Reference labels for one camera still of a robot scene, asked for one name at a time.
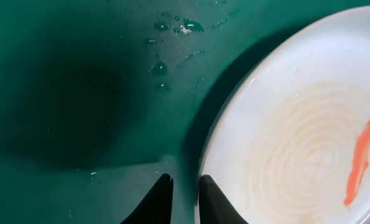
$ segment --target concentric circle pattern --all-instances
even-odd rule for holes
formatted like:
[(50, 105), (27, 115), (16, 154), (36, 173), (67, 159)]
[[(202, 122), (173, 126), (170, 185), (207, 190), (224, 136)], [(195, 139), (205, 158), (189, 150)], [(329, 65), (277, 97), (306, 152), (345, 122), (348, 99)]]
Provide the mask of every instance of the concentric circle pattern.
[(243, 174), (247, 210), (266, 221), (257, 223), (326, 223), (350, 214), (347, 179), (369, 120), (367, 91), (334, 80), (295, 93), (264, 117)]

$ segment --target ceramic dish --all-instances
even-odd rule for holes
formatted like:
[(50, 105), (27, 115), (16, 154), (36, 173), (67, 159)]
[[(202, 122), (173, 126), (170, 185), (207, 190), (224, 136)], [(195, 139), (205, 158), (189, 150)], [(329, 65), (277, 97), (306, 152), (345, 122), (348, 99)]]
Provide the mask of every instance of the ceramic dish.
[(370, 6), (264, 59), (220, 116), (200, 174), (250, 224), (370, 223)]

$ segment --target orange strip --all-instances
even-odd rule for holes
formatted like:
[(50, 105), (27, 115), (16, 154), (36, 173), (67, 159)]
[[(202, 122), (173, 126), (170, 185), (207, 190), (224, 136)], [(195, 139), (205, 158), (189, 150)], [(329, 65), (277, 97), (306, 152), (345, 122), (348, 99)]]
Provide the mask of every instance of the orange strip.
[(359, 186), (366, 168), (368, 168), (368, 155), (370, 149), (370, 120), (366, 123), (364, 131), (358, 137), (354, 149), (353, 169), (348, 177), (347, 197), (344, 200), (344, 205), (348, 206), (357, 197)]

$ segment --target white plate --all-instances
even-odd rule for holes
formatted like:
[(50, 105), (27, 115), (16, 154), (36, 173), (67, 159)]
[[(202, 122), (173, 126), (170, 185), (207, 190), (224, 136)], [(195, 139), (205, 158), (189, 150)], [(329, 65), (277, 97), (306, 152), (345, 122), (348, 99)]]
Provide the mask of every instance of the white plate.
[(365, 173), (353, 166), (365, 164), (355, 148), (369, 120), (370, 6), (313, 23), (263, 60), (217, 122), (200, 174), (250, 224), (370, 223), (368, 145), (357, 150)]

